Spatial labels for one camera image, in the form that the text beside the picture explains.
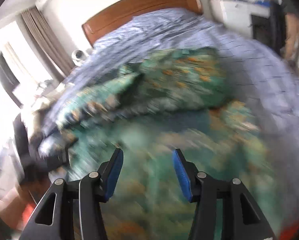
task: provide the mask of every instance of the blue bedsheet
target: blue bedsheet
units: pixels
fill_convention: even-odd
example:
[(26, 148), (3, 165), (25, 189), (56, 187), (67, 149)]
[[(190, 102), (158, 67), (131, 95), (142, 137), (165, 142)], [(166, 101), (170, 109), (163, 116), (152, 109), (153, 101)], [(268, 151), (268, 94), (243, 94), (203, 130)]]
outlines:
[(49, 134), (64, 102), (78, 90), (106, 78), (126, 62), (139, 62), (152, 50), (214, 47), (235, 97), (258, 118), (270, 147), (272, 165), (282, 179), (286, 221), (299, 218), (299, 79), (271, 49), (226, 30), (203, 16), (173, 8), (134, 17), (94, 44), (86, 63), (65, 80), (75, 84), (44, 120)]

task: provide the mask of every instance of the blue gripper pad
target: blue gripper pad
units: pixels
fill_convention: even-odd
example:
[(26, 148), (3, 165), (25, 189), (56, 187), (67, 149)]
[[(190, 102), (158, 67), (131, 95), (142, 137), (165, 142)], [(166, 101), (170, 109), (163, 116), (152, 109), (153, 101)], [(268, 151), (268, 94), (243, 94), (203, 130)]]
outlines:
[(108, 201), (113, 196), (117, 184), (117, 180), (123, 166), (123, 159), (124, 159), (123, 151), (121, 149), (116, 149), (115, 151), (117, 151), (117, 156), (114, 160), (112, 168), (107, 177), (107, 187), (105, 189), (106, 190), (105, 201)]
[(191, 191), (190, 179), (177, 153), (177, 150), (173, 151), (173, 163), (183, 195), (189, 202), (192, 202), (193, 194)]

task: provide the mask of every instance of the wooden headboard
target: wooden headboard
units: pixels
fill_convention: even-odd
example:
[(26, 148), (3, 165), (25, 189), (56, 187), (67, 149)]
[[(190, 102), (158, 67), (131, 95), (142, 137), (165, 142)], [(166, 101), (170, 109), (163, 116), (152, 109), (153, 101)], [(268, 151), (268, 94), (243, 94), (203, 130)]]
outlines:
[(203, 13), (200, 0), (120, 0), (95, 14), (82, 28), (89, 43), (93, 45), (97, 39), (129, 22), (134, 16), (173, 7)]

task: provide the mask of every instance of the curtain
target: curtain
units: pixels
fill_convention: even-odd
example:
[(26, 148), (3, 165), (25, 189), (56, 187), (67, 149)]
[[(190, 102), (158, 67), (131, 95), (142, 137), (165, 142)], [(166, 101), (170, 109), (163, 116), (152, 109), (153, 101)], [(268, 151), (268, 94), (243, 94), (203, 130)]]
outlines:
[(52, 62), (52, 60), (48, 57), (48, 55), (39, 46), (36, 39), (33, 37), (29, 28), (27, 27), (22, 15), (21, 14), (17, 15), (15, 17), (15, 21), (21, 33), (23, 34), (25, 40), (27, 41), (29, 47), (32, 49), (32, 51), (34, 52), (38, 60), (41, 62), (43, 67), (51, 75), (53, 80), (62, 82), (64, 80), (65, 75), (58, 67), (56, 67), (56, 64)]
[(31, 84), (35, 88), (38, 85), (38, 81), (27, 71), (23, 66), (15, 51), (9, 43), (6, 43), (2, 48), (2, 54), (10, 67), (11, 71), (15, 77), (19, 80), (21, 84)]
[(35, 6), (25, 10), (21, 15), (42, 50), (64, 75), (68, 76), (75, 66), (74, 62), (60, 44), (41, 12)]
[(18, 79), (15, 77), (8, 64), (6, 63), (3, 54), (0, 52), (0, 83), (6, 93), (14, 101), (14, 103), (20, 108), (22, 103), (13, 94), (15, 88), (19, 85)]

